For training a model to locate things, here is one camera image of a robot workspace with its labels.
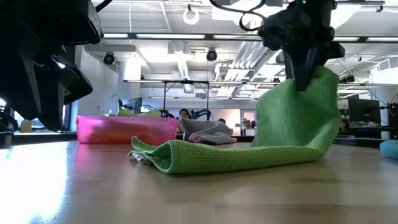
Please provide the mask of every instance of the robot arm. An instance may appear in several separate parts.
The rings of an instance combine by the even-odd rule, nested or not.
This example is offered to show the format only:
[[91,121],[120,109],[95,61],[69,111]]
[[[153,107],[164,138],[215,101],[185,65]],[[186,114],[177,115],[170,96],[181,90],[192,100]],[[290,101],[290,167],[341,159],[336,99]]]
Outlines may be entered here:
[[203,109],[200,111],[191,110],[191,115],[189,116],[189,119],[198,119],[204,115],[206,115],[206,120],[209,121],[211,116],[211,111],[208,109]]
[[253,10],[259,9],[270,0],[261,3],[249,11],[241,11],[220,6],[210,0],[214,7],[227,11],[254,14],[263,19],[263,25],[254,29],[243,26],[245,31],[258,30],[263,45],[271,50],[283,50],[287,78],[293,78],[297,91],[304,91],[315,71],[328,59],[344,57],[345,49],[333,42],[335,30],[330,26],[331,11],[336,9],[335,0],[295,0],[287,9],[269,17]]

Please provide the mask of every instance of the table surface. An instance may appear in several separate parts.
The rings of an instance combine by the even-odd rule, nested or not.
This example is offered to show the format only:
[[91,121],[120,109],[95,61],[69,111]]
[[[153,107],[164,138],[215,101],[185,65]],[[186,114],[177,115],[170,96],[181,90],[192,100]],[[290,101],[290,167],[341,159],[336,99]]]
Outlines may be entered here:
[[179,177],[130,163],[129,150],[0,149],[0,223],[398,222],[398,162],[377,149],[334,145],[319,162]]

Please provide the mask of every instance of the green towel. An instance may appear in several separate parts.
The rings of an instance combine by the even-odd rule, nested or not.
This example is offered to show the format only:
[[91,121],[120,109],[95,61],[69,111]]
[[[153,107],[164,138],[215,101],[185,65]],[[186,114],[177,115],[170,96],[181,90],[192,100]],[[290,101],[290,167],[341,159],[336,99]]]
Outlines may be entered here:
[[259,169],[319,160],[338,133],[338,76],[317,67],[306,91],[286,80],[257,103],[258,131],[251,147],[220,149],[185,141],[159,147],[132,139],[134,153],[166,174],[202,174]]
[[126,111],[125,109],[123,109],[123,107],[120,107],[116,116],[133,116],[133,117],[143,116],[143,117],[159,118],[162,116],[162,113],[158,110],[153,110],[153,111],[148,111],[148,112],[141,113],[141,114],[132,114],[132,113]]

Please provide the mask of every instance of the pink bin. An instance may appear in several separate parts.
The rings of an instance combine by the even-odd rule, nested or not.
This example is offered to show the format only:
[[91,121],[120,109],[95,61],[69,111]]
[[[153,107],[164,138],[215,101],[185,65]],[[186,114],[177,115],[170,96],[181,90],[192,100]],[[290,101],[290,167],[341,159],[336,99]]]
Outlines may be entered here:
[[177,135],[175,118],[77,116],[77,140],[85,144],[131,144],[131,138],[159,146]]

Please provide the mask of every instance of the white cloth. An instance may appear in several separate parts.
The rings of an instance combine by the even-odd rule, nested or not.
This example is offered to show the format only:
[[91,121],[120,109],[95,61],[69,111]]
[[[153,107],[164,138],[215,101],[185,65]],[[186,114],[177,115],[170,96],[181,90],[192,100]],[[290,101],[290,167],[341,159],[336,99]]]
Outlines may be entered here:
[[183,139],[195,143],[228,144],[237,141],[231,138],[233,131],[220,121],[196,121],[182,118],[178,121],[184,131]]

